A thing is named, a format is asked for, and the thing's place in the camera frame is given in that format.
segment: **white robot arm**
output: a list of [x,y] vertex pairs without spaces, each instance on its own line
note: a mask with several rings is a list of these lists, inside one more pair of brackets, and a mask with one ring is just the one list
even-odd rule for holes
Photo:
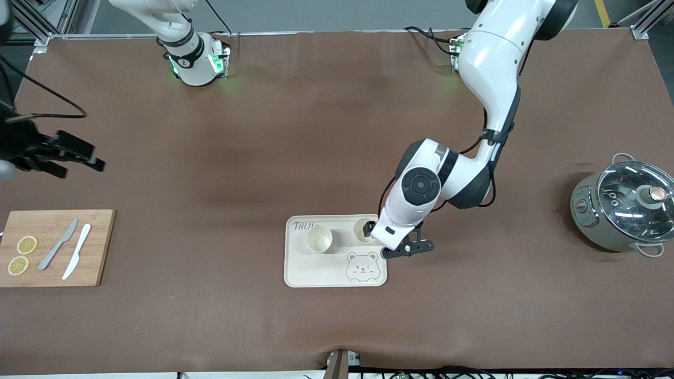
[[194,9],[198,0],[109,0],[157,34],[168,51],[176,76],[190,86],[209,84],[226,76],[230,49],[207,33],[194,31],[183,13]]
[[433,249],[416,231],[439,199],[456,208],[478,206],[487,197],[493,173],[520,101],[518,72],[532,40],[549,40],[573,18],[578,0],[466,0],[477,21],[458,56],[460,76],[480,100],[486,127],[477,155],[468,158],[430,139],[411,144],[396,169],[396,182],[370,232],[385,245],[384,258]]

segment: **rice cooker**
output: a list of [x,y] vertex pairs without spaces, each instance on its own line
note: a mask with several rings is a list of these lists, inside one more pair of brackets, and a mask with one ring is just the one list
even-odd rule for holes
[[[627,160],[616,162],[619,157]],[[674,180],[664,171],[619,153],[611,166],[576,186],[571,214],[597,245],[657,258],[665,252],[663,243],[674,238],[673,189]]]

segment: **green led light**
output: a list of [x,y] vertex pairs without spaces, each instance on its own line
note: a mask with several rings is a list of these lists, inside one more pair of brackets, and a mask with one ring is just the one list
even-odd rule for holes
[[211,65],[213,66],[213,70],[216,72],[216,74],[219,74],[220,72],[222,72],[222,70],[223,70],[222,59],[218,58],[217,56],[214,57],[211,54],[208,55],[208,58],[210,58],[209,61],[210,61]]
[[173,67],[173,73],[178,75],[178,69],[175,67],[175,62],[173,61],[173,58],[171,56],[168,56],[168,61],[171,63],[171,67]]

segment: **plastic knife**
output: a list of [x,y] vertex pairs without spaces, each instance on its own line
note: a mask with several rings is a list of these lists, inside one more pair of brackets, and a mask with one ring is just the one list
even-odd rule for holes
[[54,246],[54,248],[49,252],[49,254],[47,254],[47,256],[44,257],[42,262],[40,262],[40,266],[38,266],[38,270],[40,270],[40,271],[44,270],[45,268],[47,268],[47,266],[49,266],[49,264],[51,263],[51,260],[54,259],[54,256],[56,255],[56,252],[58,252],[59,249],[61,248],[61,246],[67,240],[69,240],[70,237],[73,236],[73,233],[75,233],[75,228],[77,226],[78,226],[78,220],[74,219],[73,223],[70,224],[70,227],[68,227],[68,230],[65,231],[65,234],[63,235],[63,237],[61,237],[61,240],[56,244],[56,246]]
[[65,273],[63,273],[63,278],[61,279],[63,280],[68,279],[70,274],[73,273],[75,267],[77,267],[78,263],[80,262],[80,250],[82,249],[82,245],[84,245],[84,241],[89,235],[90,230],[91,224],[84,224],[84,226],[82,227],[82,232],[80,233],[80,240],[78,241],[78,245],[75,247],[73,257],[70,258],[70,263],[68,264],[68,267],[65,269]]

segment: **pot handle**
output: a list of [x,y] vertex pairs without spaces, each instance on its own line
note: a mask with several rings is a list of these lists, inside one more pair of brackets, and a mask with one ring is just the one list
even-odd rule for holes
[[[639,252],[641,255],[648,257],[648,258],[658,258],[659,256],[662,256],[662,254],[665,252],[665,247],[663,244],[658,243],[657,245],[643,245],[641,243],[635,242],[630,244],[630,247],[635,249],[637,252]],[[655,255],[650,255],[649,253],[646,253],[642,248],[643,247],[657,247],[658,253]]]
[[636,159],[632,155],[630,155],[626,152],[619,152],[618,154],[614,155],[613,158],[611,158],[611,164],[612,165],[615,164],[615,159],[619,156],[622,156],[623,158],[627,158],[628,161],[636,161]]

